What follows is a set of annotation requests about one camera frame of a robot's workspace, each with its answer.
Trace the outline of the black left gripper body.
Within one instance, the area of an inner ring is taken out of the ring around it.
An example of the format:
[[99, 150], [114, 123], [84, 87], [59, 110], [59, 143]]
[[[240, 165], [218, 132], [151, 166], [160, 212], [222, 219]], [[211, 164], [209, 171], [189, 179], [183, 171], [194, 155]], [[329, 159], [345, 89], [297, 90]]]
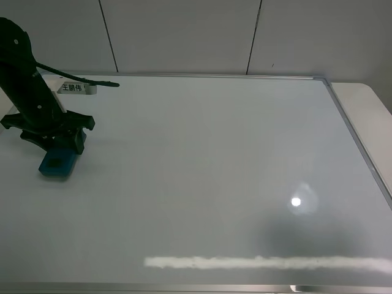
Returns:
[[64, 110], [38, 72], [25, 75], [2, 70], [1, 89], [18, 110], [1, 119], [6, 129], [16, 127], [37, 135], [58, 135], [80, 128], [93, 130], [95, 126], [92, 116]]

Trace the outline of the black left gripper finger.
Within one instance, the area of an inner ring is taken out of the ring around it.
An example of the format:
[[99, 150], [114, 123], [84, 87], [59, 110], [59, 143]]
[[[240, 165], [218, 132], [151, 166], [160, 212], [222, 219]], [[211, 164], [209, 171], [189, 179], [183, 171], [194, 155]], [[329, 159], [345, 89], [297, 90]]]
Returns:
[[76, 154], [82, 154], [85, 150], [85, 133], [83, 129], [77, 129], [72, 139], [72, 148]]
[[22, 131], [20, 138], [40, 147], [44, 151], [49, 151], [55, 147], [55, 137], [53, 136]]

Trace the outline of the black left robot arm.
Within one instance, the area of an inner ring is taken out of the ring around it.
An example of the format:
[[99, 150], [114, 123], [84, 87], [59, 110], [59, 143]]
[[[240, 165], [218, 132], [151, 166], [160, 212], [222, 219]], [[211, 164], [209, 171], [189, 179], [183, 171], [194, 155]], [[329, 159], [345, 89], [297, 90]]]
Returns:
[[63, 108], [37, 70], [28, 34], [7, 18], [1, 18], [1, 89], [18, 111], [1, 119], [5, 129], [20, 129], [22, 139], [45, 151], [83, 153], [93, 117]]

